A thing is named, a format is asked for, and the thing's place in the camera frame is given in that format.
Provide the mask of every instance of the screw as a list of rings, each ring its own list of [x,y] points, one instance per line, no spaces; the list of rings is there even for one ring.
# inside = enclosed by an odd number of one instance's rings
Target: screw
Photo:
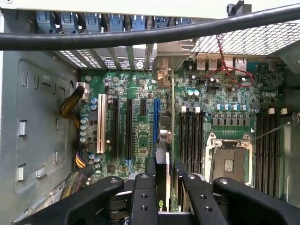
[[[142,176],[141,176],[141,178],[148,178],[149,176],[147,175],[147,174],[143,174]]]
[[[118,181],[119,181],[118,179],[112,178],[109,182],[111,182],[111,183],[117,183]]]
[[[192,179],[192,180],[195,179],[195,176],[192,175],[192,174],[189,174],[187,177],[190,178],[190,179]]]
[[[228,184],[228,180],[225,180],[225,179],[220,179],[220,182],[221,182],[222,184]]]

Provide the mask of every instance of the red wire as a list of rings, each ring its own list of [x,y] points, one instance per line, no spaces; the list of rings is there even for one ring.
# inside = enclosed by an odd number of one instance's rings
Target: red wire
[[[254,78],[253,76],[248,73],[247,71],[244,71],[244,70],[241,70],[241,69],[237,69],[237,68],[233,68],[233,67],[228,67],[226,66],[226,62],[225,62],[225,58],[224,58],[224,55],[223,55],[223,50],[222,50],[222,46],[221,46],[221,42],[220,42],[220,37],[219,35],[217,35],[217,44],[219,46],[219,50],[220,50],[220,54],[221,54],[221,60],[222,60],[222,63],[223,63],[223,66],[219,69],[216,69],[212,72],[210,72],[209,74],[206,75],[206,77],[209,77],[210,75],[214,74],[214,73],[217,73],[217,72],[220,72],[222,70],[225,70],[226,72],[226,75],[230,77],[232,83],[238,85],[239,87],[243,87],[243,88],[246,88],[246,87],[251,87],[253,82],[254,82]],[[240,72],[243,72],[245,73],[245,75],[248,75],[250,77],[250,80],[251,80],[251,85],[242,85],[242,84],[239,84],[238,82],[236,82],[232,77],[231,77],[231,74],[230,72],[228,71],[228,69],[231,69],[231,70],[234,70],[234,71],[240,71]]]

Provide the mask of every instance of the blue pcie slot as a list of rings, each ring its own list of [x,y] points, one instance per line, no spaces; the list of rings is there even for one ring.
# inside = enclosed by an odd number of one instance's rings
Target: blue pcie slot
[[[152,156],[154,156],[155,143],[158,140],[158,126],[159,126],[159,113],[160,113],[160,99],[154,100],[154,109],[153,109],[153,149]]]

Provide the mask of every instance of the white pci slot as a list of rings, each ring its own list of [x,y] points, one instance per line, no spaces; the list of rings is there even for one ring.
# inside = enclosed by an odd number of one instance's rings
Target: white pci slot
[[[106,95],[98,95],[97,153],[105,152],[106,99]]]

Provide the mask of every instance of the ventilation grille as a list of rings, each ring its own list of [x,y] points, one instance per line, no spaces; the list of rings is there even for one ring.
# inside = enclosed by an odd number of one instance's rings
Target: ventilation grille
[[[269,55],[300,40],[300,24],[277,23],[221,35],[225,54]],[[196,53],[219,53],[216,35],[201,37],[192,50]]]

